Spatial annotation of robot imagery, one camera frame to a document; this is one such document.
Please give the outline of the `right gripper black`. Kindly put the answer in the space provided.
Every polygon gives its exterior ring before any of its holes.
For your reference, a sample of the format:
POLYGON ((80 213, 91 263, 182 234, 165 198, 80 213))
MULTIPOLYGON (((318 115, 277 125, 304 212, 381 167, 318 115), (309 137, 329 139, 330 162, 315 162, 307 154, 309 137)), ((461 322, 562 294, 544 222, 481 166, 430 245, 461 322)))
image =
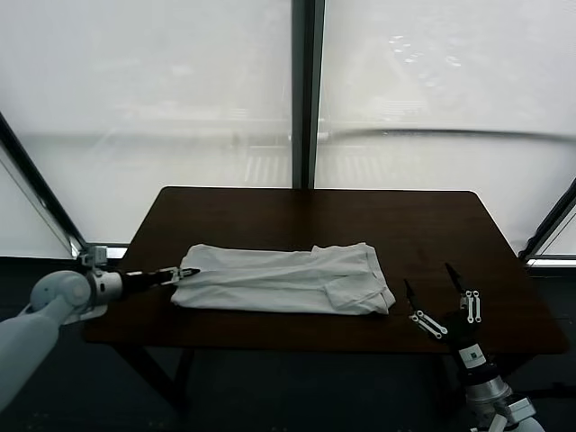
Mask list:
POLYGON ((460 370, 472 370, 487 363, 476 337, 481 323, 480 293, 453 266, 445 263, 445 268, 460 295, 460 310, 448 312, 438 322, 420 307, 409 281, 404 279, 409 319, 432 338, 441 338, 460 370))

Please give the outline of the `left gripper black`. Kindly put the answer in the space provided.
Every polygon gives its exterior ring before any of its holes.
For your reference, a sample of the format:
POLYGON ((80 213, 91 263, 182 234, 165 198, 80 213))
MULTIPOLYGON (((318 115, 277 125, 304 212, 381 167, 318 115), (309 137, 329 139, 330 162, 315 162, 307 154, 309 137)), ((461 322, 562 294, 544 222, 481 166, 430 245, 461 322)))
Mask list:
POLYGON ((154 273, 136 271, 119 272, 119 275, 123 289, 149 289, 155 285, 177 284, 199 272, 198 268, 172 266, 158 269, 154 273))

